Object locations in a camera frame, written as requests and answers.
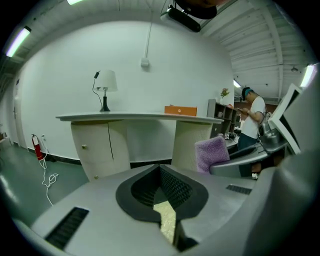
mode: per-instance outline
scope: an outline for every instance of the purple towel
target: purple towel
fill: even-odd
[[[194,146],[199,173],[208,173],[213,164],[230,160],[225,139],[221,136],[198,141]]]

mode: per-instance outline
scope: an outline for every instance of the small bookshelf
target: small bookshelf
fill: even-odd
[[[212,126],[211,138],[217,134],[233,133],[237,119],[237,110],[226,105],[217,103],[216,100],[209,99],[206,116],[209,118],[223,119],[221,124],[214,124]]]

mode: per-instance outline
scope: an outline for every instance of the white lampshade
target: white lampshade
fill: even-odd
[[[95,80],[94,85],[96,91],[103,92],[107,88],[107,92],[115,92],[118,90],[116,73],[112,70],[100,71],[98,77]]]

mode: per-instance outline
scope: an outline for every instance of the ceiling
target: ceiling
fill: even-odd
[[[0,99],[28,53],[60,27],[86,16],[110,11],[140,10],[161,14],[172,0],[83,0],[69,5],[66,0],[40,3],[23,20],[32,31],[12,58],[2,53]],[[220,42],[229,52],[234,79],[249,86],[267,103],[277,104],[289,85],[302,79],[310,64],[309,46],[268,0],[230,0],[217,7],[212,20],[192,17],[201,25],[204,37]],[[241,89],[235,90],[235,100]]]

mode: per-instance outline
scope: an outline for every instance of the black grille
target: black grille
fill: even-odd
[[[249,195],[250,192],[251,192],[251,188],[246,188],[246,187],[242,187],[242,186],[235,186],[235,185],[228,185],[226,187],[227,190],[231,190],[231,191],[234,191],[234,192],[238,192],[238,193],[241,193],[241,194],[245,194],[245,195]]]
[[[190,185],[162,168],[158,168],[137,180],[132,185],[131,193],[140,203],[152,208],[159,187],[173,209],[184,203],[192,194]]]
[[[190,185],[160,169],[161,188],[173,209],[183,204],[192,194]]]
[[[73,208],[45,240],[63,250],[88,213],[89,211],[86,209]]]

